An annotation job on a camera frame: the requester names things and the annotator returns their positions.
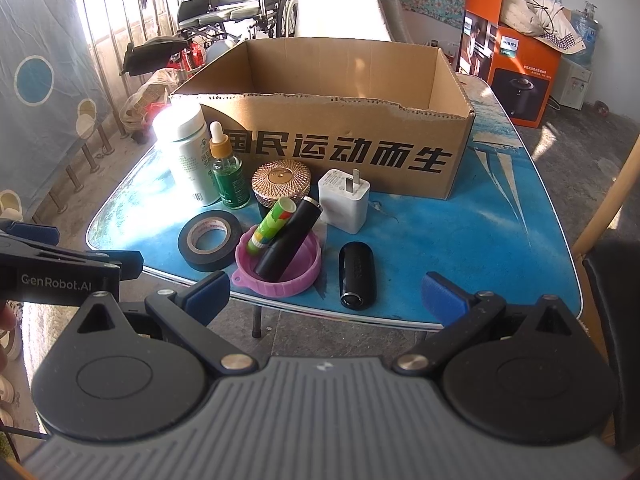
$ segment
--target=triangular hole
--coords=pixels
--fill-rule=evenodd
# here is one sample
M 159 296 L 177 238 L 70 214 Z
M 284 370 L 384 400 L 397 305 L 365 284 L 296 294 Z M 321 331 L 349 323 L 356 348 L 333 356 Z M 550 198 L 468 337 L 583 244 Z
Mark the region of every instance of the triangular hole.
M 101 303 L 96 303 L 84 317 L 80 328 L 78 328 L 78 333 L 101 332 L 112 328 L 115 328 L 115 325 L 107 312 L 107 308 Z
M 540 322 L 536 327 L 538 332 L 549 332 L 559 335 L 571 335 L 571 329 L 567 326 L 560 316 L 559 312 L 551 307 L 545 310 L 545 313 L 540 318 Z

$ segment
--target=gold jar lid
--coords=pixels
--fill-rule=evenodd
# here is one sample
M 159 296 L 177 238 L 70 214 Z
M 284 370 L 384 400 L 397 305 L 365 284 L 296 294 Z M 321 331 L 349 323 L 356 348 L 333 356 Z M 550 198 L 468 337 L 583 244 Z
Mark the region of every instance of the gold jar lid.
M 257 201 L 268 207 L 282 197 L 299 202 L 311 188 L 311 171 L 305 164 L 292 158 L 274 160 L 255 171 L 251 187 Z

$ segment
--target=purple plastic cup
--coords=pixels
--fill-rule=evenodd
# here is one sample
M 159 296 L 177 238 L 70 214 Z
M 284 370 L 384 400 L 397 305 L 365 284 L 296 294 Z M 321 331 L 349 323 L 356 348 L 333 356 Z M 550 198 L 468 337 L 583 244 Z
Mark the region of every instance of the purple plastic cup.
M 320 274 L 322 264 L 320 242 L 313 232 L 310 232 L 305 241 L 293 257 L 289 267 L 284 271 L 281 282 L 270 283 L 261 280 L 254 268 L 260 256 L 251 256 L 246 251 L 249 238 L 254 234 L 258 226 L 254 225 L 240 238 L 236 247 L 236 264 L 238 269 L 231 275 L 231 283 L 235 286 L 250 288 L 252 291 L 267 298 L 288 298 L 304 292 Z

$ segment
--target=table leg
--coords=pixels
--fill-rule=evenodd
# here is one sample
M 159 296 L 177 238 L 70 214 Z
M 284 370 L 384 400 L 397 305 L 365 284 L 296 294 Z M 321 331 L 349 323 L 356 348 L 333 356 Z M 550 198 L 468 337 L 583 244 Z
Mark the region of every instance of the table leg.
M 262 337 L 262 307 L 254 305 L 254 328 L 251 336 L 255 339 Z

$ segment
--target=human hand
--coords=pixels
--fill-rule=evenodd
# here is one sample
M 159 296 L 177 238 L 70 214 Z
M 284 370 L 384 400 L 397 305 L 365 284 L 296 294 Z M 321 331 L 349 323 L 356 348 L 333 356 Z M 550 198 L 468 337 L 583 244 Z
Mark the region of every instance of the human hand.
M 14 310 L 8 303 L 5 303 L 2 310 L 0 310 L 0 330 L 11 330 L 15 328 L 17 322 L 18 320 L 15 317 Z M 0 347 L 0 372 L 6 368 L 7 362 L 4 349 Z

